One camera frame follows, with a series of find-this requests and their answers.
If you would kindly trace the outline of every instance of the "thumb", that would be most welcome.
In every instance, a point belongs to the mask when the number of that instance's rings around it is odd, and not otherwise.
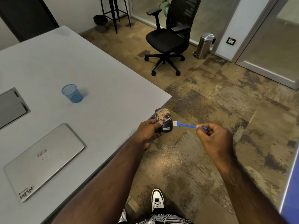
[[[163,126],[163,121],[159,121],[155,124],[153,124],[155,131],[159,130],[160,127]]]
[[[209,138],[202,126],[203,124],[199,124],[196,126],[196,135],[201,140],[201,142]]]

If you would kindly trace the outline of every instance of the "person's left arm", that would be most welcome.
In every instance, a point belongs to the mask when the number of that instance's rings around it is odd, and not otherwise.
[[[143,152],[163,133],[163,122],[142,122],[110,163],[59,213],[53,224],[116,224],[129,196]]]

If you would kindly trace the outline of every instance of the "stool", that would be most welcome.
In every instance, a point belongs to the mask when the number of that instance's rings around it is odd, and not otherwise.
[[[110,18],[109,16],[106,16],[107,18],[113,20],[113,24],[114,24],[114,28],[115,28],[115,31],[117,33],[117,25],[116,25],[116,21],[118,20],[119,22],[121,21],[120,18],[123,18],[123,17],[126,17],[128,16],[128,19],[129,19],[129,25],[131,27],[131,22],[130,22],[130,17],[129,17],[129,14],[128,14],[128,8],[127,8],[127,3],[126,3],[126,0],[123,0],[125,2],[125,7],[126,7],[126,12],[118,9],[118,6],[117,6],[117,0],[108,0],[109,1],[109,5],[110,5],[110,11],[108,12],[104,12],[104,7],[103,7],[103,1],[101,0],[101,5],[102,5],[102,12],[103,12],[103,15],[106,15],[107,13],[111,13],[112,14],[112,18]],[[124,13],[124,15],[122,17],[119,17],[119,12],[122,12]]]

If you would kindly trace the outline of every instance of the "trash can lid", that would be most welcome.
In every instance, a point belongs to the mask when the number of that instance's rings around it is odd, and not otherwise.
[[[215,36],[211,33],[204,33],[204,34],[202,34],[202,37],[201,37],[201,39],[204,41],[213,41],[214,38],[215,38]]]

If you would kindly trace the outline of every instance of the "trash can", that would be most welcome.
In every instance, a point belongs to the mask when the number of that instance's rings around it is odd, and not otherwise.
[[[97,25],[95,29],[101,33],[104,33],[108,30],[108,27],[106,26],[106,23],[108,22],[108,19],[104,15],[95,15],[94,16],[94,23]]]
[[[205,59],[207,57],[207,54],[210,50],[210,47],[212,44],[214,44],[216,41],[216,38],[211,33],[204,33],[200,37],[200,41],[197,47],[197,50],[193,53],[193,56],[195,56],[197,59]]]

